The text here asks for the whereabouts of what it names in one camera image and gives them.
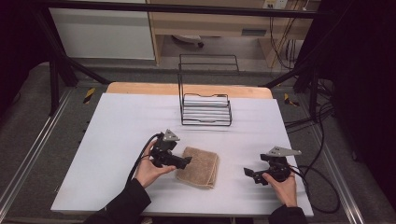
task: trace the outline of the black sleeve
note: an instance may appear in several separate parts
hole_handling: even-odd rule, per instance
[[[89,216],[84,224],[134,224],[150,203],[148,194],[134,178],[116,198]]]
[[[283,205],[277,208],[271,216],[268,217],[270,224],[306,224],[303,209],[300,207],[287,207]]]

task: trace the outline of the table surface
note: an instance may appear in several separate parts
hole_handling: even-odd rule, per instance
[[[271,92],[239,86],[192,85],[191,88],[230,94],[232,126],[181,125],[175,84],[109,85],[51,210],[86,214],[101,209],[122,190],[135,160],[131,158],[137,158],[152,135],[166,129],[180,137],[174,155],[180,156],[185,147],[218,153],[218,176],[213,189],[184,184],[175,178],[176,172],[161,176],[147,188],[152,204],[143,215],[259,217],[278,208],[280,202],[271,187],[256,185],[243,171],[244,167],[255,171],[268,169],[260,154],[274,146],[290,148]],[[254,92],[252,96],[256,98],[249,98],[248,92]],[[296,165],[294,157],[288,157],[288,162]],[[307,216],[313,216],[303,182],[299,177],[296,179],[299,206]]]

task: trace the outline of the wire rack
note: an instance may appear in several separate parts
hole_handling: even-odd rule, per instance
[[[177,78],[181,124],[230,126],[233,116],[227,94],[184,92],[183,75],[202,73],[203,67],[209,68],[206,74],[239,75],[235,55],[180,54]]]

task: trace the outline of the hand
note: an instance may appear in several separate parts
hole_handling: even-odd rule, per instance
[[[283,182],[277,182],[267,173],[262,177],[273,187],[277,198],[287,207],[297,207],[297,187],[295,173],[291,172],[290,176]]]
[[[136,174],[134,176],[134,178],[139,181],[143,188],[146,188],[150,184],[152,184],[160,175],[164,175],[176,170],[176,166],[164,166],[162,168],[158,168],[154,164],[152,164],[151,160],[149,159],[149,153],[155,142],[156,141],[150,142],[148,144],[148,147],[146,147],[140,164],[137,167]]]

